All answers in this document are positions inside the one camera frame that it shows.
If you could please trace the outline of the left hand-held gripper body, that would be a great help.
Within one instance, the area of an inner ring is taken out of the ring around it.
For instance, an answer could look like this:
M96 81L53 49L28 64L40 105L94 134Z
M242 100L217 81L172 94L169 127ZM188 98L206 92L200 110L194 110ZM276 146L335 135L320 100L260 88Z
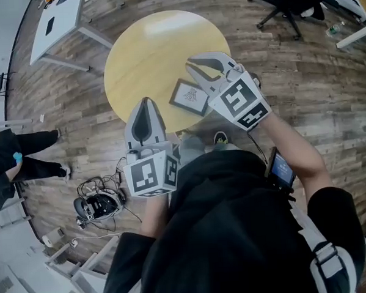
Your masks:
M177 189L178 159L171 142L131 149L126 159L123 172L131 196L149 198Z

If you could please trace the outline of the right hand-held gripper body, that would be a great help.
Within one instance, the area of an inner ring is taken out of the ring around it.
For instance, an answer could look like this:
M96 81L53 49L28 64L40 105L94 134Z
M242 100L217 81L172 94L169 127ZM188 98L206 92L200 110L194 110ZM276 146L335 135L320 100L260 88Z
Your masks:
M272 113L259 86L242 66L228 71L218 94L209 106L237 127L252 130L267 115Z

